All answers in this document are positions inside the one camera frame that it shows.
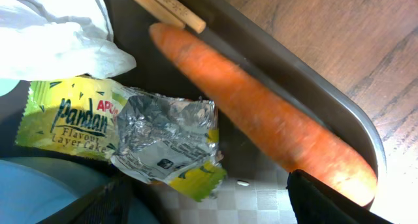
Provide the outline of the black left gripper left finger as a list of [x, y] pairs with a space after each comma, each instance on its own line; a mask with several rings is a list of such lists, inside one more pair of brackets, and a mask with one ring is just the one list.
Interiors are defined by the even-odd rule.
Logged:
[[131, 197], [128, 177], [116, 176], [39, 223], [126, 224]]

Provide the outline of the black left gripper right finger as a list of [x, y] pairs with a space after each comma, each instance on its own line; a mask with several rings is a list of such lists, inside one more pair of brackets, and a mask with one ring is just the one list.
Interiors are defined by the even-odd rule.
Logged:
[[298, 224], [390, 224], [303, 170], [289, 173], [287, 190]]

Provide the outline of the dark blue large bowl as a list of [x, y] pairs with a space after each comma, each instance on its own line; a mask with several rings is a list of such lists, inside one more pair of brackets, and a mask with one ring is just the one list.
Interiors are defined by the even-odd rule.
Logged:
[[[39, 223], [111, 178], [92, 168], [48, 157], [1, 160], [1, 222]], [[146, 205], [131, 197], [128, 223], [157, 223]]]

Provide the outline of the light blue plastic cup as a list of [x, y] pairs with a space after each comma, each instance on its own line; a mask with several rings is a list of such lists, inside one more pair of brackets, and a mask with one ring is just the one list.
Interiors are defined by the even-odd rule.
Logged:
[[0, 79], [0, 97], [11, 92], [18, 84], [19, 80], [13, 80], [8, 78]]

